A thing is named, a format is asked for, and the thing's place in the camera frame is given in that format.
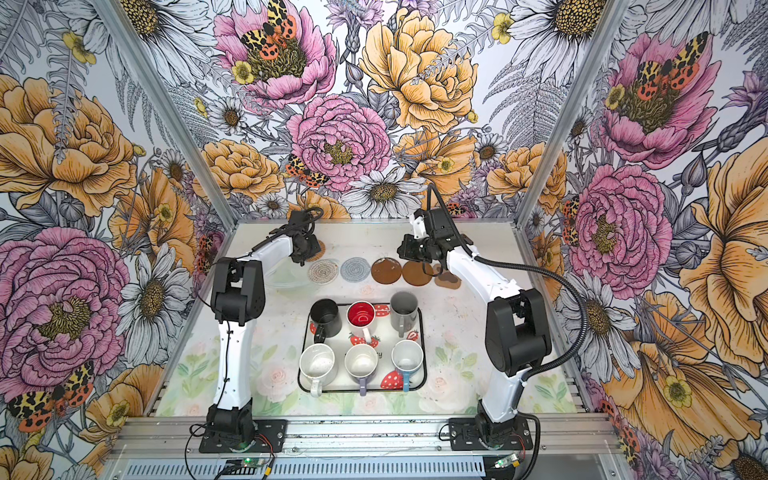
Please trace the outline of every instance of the pink flower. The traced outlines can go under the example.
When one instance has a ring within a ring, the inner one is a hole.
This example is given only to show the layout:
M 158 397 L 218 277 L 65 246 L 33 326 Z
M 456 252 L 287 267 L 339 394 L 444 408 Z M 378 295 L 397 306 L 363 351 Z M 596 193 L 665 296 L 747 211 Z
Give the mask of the pink flower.
M 349 182 L 389 162 L 389 137 L 379 114 L 333 94 L 312 100 L 286 124 L 293 154 L 307 168 L 326 175 L 326 187 L 346 192 Z
M 623 300 L 642 293 L 670 252 L 672 226 L 663 211 L 658 180 L 639 165 L 598 167 L 579 196 L 574 271 L 598 276 Z
M 51 391 L 88 360 L 96 375 L 123 351 L 120 290 L 128 268 L 74 228 L 0 246 L 0 393 Z
M 255 13 L 250 8 L 245 16 L 232 12 L 231 17 L 218 15 L 214 19 L 214 35 L 223 55 L 219 63 L 233 70 L 234 84 L 247 91 L 246 108 L 261 112 L 283 108 L 325 93 L 336 79 L 336 46 L 331 34 L 320 33 L 306 8 L 301 13 L 286 0 L 288 15 L 296 20 L 296 37 L 281 48 L 278 58 L 263 60 L 258 54 L 248 55 L 248 47 L 240 40 L 252 30 L 263 30 L 267 8 Z
M 707 108 L 712 97 L 720 62 L 710 65 L 712 38 L 698 60 L 699 71 L 681 90 L 660 88 L 650 100 L 641 100 L 637 90 L 637 68 L 644 61 L 664 62 L 684 47 L 672 38 L 659 43 L 642 34 L 619 62 L 619 70 L 608 79 L 611 92 L 606 108 L 591 129 L 595 144 L 616 151 L 630 162 L 643 162 L 651 170 L 666 167 L 685 152 L 707 129 L 716 108 Z

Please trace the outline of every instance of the orange flower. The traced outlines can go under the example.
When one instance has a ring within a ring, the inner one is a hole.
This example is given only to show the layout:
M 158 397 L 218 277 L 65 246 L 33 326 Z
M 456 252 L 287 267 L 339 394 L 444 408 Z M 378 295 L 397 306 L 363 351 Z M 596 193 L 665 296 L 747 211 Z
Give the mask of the orange flower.
M 222 140 L 205 144 L 203 158 L 227 198 L 232 192 L 237 192 L 255 201 L 264 194 L 285 187 L 277 162 L 263 156 L 245 142 Z M 207 197 L 197 179 L 193 188 L 196 194 Z
M 24 453 L 24 458 L 14 446 L 0 447 L 0 478 L 9 480 L 50 480 L 53 454 L 40 452 L 31 446 Z
M 395 95 L 401 127 L 445 133 L 472 110 L 478 66 L 470 62 L 469 55 L 436 74 L 426 72 L 451 46 L 453 34 L 435 30 L 434 22 L 418 10 L 408 14 L 401 8 L 394 33 L 382 23 L 368 31 L 359 66 L 376 81 L 371 90 Z
M 116 195 L 136 187 L 134 148 L 96 97 L 76 91 L 72 132 L 57 153 L 59 120 L 51 97 L 60 93 L 41 78 L 28 78 L 22 87 L 0 75 L 0 191 L 26 194 L 17 208 L 36 204 L 48 188 L 67 192 L 96 217 Z
M 533 174 L 541 162 L 541 154 L 544 153 L 545 143 L 541 142 L 531 148 L 520 147 L 517 151 L 511 151 L 502 155 L 498 160 L 503 168 L 497 168 L 488 173 L 488 192 L 491 195 L 514 195 L 517 192 L 525 192 L 531 185 Z M 548 215 L 553 215 L 560 207 L 565 196 L 565 169 L 568 159 L 565 153 L 560 151 L 558 161 L 555 163 L 552 173 L 547 177 L 547 183 L 539 204 Z
M 737 441 L 760 435 L 760 422 L 750 420 L 752 411 L 725 392 L 733 387 L 720 365 L 704 361 L 712 347 L 704 324 L 695 323 L 696 317 L 672 293 L 647 291 L 644 300 L 648 307 L 641 309 L 645 317 L 636 333 L 644 337 L 630 343 L 641 369 L 633 379 L 620 371 L 621 379 L 605 383 L 605 392 L 630 424 L 659 442 L 674 430 L 672 452 L 678 455 L 706 445 L 710 435 L 722 435 L 725 449 L 715 460 L 722 468 L 739 455 Z M 678 325 L 686 332 L 670 319 L 682 322 Z M 742 382 L 737 386 L 746 390 Z
M 143 250 L 154 261 L 163 243 L 167 243 L 176 248 L 176 260 L 191 272 L 197 245 L 190 219 L 192 210 L 163 171 L 155 168 L 151 179 L 143 174 L 141 194 L 129 192 L 119 199 L 109 219 L 114 247 L 131 253 Z
M 299 196 L 296 202 L 298 202 L 298 205 L 291 204 L 288 206 L 290 211 L 320 207 L 323 209 L 323 216 L 321 218 L 351 218 L 346 208 L 338 200 L 331 197 L 323 197 L 313 190 L 308 190 L 304 197 Z
M 557 235 L 549 234 L 545 237 L 544 232 L 533 239 L 533 253 L 538 265 L 557 275 L 562 275 L 564 271 L 563 253 L 561 251 L 562 241 Z M 544 277 L 544 285 L 547 287 L 549 298 L 554 302 L 560 295 L 562 285 L 548 276 Z
M 81 430 L 80 438 L 100 442 L 118 433 L 128 417 L 142 416 L 162 375 L 163 367 L 159 365 L 139 365 L 122 372 L 109 390 L 85 410 L 85 416 L 95 425 Z
M 432 131 L 419 131 L 403 135 L 400 142 L 392 148 L 400 154 L 403 162 L 416 162 L 412 178 L 424 177 L 434 183 L 445 201 L 450 200 L 472 179 L 472 166 L 480 165 L 480 156 L 475 151 L 473 136 L 458 137 L 445 135 L 442 140 Z M 422 198 L 422 208 L 426 208 L 426 195 Z
M 680 271 L 690 305 L 707 319 L 707 338 L 724 362 L 752 376 L 768 362 L 768 139 L 710 168 L 709 208 L 693 204 L 711 228 L 710 252 Z

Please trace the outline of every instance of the coaster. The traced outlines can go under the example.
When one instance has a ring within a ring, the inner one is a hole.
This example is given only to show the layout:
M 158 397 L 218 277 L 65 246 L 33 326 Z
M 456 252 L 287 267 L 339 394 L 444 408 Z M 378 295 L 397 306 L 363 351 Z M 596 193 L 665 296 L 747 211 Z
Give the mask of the coaster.
M 314 283 L 325 285 L 333 282 L 339 275 L 339 265 L 333 260 L 319 260 L 312 264 L 306 275 Z
M 402 278 L 413 286 L 424 286 L 432 281 L 432 265 L 409 260 L 402 268 Z
M 341 277 L 347 282 L 362 282 L 370 272 L 371 266 L 362 257 L 352 257 L 341 264 Z
M 400 262 L 394 258 L 379 258 L 371 266 L 371 276 L 373 279 L 384 285 L 389 285 L 400 280 L 402 268 Z
M 435 285 L 451 290 L 457 290 L 462 285 L 462 279 L 451 272 L 443 272 L 442 266 L 439 263 L 435 265 L 434 270 L 435 273 L 439 273 L 439 275 L 435 277 Z
M 322 240 L 317 240 L 317 243 L 320 244 L 320 252 L 315 253 L 310 258 L 306 259 L 307 262 L 316 262 L 317 260 L 320 260 L 323 258 L 323 255 L 326 254 L 326 245 L 323 243 Z

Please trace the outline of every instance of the metal post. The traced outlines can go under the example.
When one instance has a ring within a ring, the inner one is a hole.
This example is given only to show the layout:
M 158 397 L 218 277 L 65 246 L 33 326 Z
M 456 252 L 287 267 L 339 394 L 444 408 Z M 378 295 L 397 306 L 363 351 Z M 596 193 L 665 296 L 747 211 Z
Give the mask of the metal post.
M 544 185 L 547 183 L 552 168 L 558 160 L 558 154 L 562 149 L 565 136 L 571 129 L 579 112 L 581 102 L 584 101 L 589 88 L 594 87 L 595 72 L 599 69 L 605 55 L 611 49 L 611 42 L 614 40 L 621 21 L 624 20 L 624 14 L 629 8 L 630 0 L 608 0 L 600 17 L 598 26 L 594 30 L 592 42 L 590 42 L 587 55 L 584 57 L 584 63 L 581 64 L 575 73 L 571 89 L 568 90 L 568 96 L 560 109 L 558 119 L 554 123 L 552 133 L 549 136 L 544 153 L 541 155 L 536 173 L 531 179 L 528 191 L 525 192 L 523 203 L 515 217 L 515 223 L 520 227 L 525 227 L 525 222 L 530 218 L 533 207 L 536 206 Z
M 92 2 L 92 5 L 118 45 L 121 57 L 125 58 L 133 71 L 140 75 L 141 86 L 147 92 L 149 100 L 157 109 L 170 134 L 178 143 L 181 153 L 189 162 L 192 171 L 197 175 L 197 179 L 208 195 L 211 205 L 219 214 L 224 229 L 227 232 L 234 231 L 236 219 L 227 199 L 211 176 L 208 165 L 203 160 L 192 134 L 181 120 L 176 105 L 150 61 L 149 54 L 141 44 L 131 20 L 125 15 L 120 0 L 99 0 Z

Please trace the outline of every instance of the wooden coaster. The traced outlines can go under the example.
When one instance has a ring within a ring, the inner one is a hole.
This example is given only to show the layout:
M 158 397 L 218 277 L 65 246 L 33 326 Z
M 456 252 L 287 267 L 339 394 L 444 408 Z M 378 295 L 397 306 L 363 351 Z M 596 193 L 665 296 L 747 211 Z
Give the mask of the wooden coaster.
M 402 278 L 413 286 L 424 286 L 432 281 L 432 265 L 409 260 L 402 268 Z
M 435 277 L 435 285 L 437 286 L 457 290 L 462 285 L 462 279 L 451 272 L 443 272 L 442 266 L 439 263 L 435 265 L 435 273 L 439 273 L 439 275 Z
M 307 262 L 315 262 L 317 260 L 320 260 L 323 258 L 323 255 L 326 254 L 326 245 L 323 243 L 322 240 L 317 240 L 317 243 L 320 244 L 320 252 L 315 253 L 312 257 L 306 259 Z
M 379 258 L 371 266 L 371 276 L 373 279 L 384 285 L 389 285 L 400 280 L 402 268 L 400 262 L 394 258 Z

